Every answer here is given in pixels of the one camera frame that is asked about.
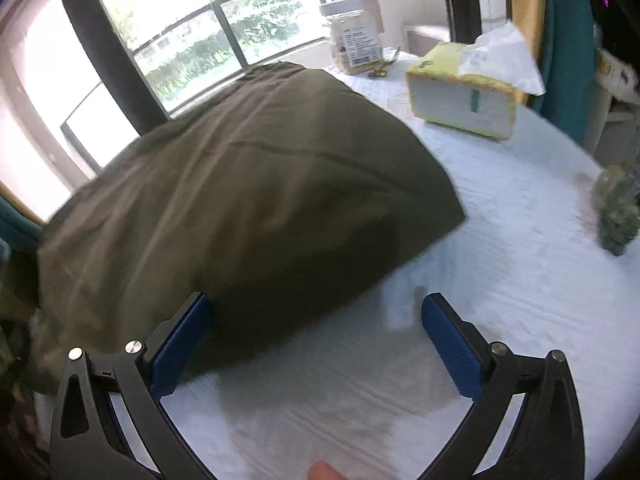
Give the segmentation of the right hand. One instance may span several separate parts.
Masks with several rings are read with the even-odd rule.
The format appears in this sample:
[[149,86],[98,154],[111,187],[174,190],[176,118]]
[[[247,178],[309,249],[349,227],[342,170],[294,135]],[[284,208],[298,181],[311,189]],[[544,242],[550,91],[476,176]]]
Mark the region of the right hand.
[[320,460],[320,462],[314,463],[309,469],[307,474],[308,480],[347,480],[344,474],[341,474],[334,467],[327,462]]

